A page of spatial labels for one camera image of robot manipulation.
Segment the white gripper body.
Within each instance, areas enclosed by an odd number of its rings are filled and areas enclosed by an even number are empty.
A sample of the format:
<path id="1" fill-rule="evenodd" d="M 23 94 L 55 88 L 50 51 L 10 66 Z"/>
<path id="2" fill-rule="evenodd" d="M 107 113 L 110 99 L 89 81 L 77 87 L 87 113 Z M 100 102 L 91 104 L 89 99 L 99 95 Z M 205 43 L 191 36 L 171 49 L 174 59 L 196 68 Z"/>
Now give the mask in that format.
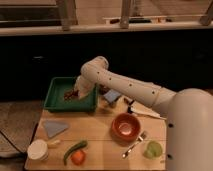
<path id="1" fill-rule="evenodd" d="M 88 81 L 83 76 L 78 76 L 74 85 L 74 90 L 78 92 L 80 99 L 86 97 L 95 87 L 93 82 Z"/>

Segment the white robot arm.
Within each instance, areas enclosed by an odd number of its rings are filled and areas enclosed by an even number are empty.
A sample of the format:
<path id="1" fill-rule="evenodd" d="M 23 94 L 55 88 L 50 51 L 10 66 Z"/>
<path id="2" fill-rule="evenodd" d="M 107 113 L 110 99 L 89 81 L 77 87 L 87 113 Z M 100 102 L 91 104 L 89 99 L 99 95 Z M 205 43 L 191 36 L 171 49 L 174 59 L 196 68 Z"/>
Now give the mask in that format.
<path id="1" fill-rule="evenodd" d="M 197 88 L 174 92 L 112 73 L 103 56 L 84 63 L 77 87 L 98 83 L 136 100 L 166 118 L 166 171 L 213 171 L 213 95 Z"/>

